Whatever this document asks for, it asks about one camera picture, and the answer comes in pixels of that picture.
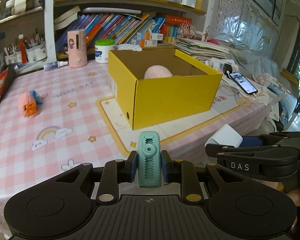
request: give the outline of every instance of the smartphone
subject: smartphone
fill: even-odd
[[[238,84],[239,87],[242,88],[244,92],[248,95],[253,95],[254,93],[258,93],[258,89],[256,89],[248,79],[246,79],[240,72],[230,73],[230,78]]]

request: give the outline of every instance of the screw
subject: screw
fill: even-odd
[[[111,194],[102,194],[99,196],[99,200],[102,202],[109,202],[114,199],[114,196]]]
[[[191,202],[197,202],[201,200],[201,196],[198,194],[189,194],[186,196],[186,199]]]

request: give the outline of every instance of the pink plush toy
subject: pink plush toy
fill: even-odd
[[[172,77],[171,72],[164,66],[154,65],[147,69],[145,79]]]
[[[36,101],[29,92],[22,93],[18,97],[18,109],[25,117],[35,116],[37,114]]]

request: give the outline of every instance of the phone screen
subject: phone screen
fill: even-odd
[[[231,73],[230,76],[237,82],[239,86],[245,90],[247,94],[256,93],[258,90],[246,79],[240,72]]]

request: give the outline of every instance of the rainbow print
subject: rainbow print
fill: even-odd
[[[53,133],[55,134],[57,130],[61,129],[59,126],[49,126],[43,129],[37,136],[37,140],[43,139],[47,134]]]

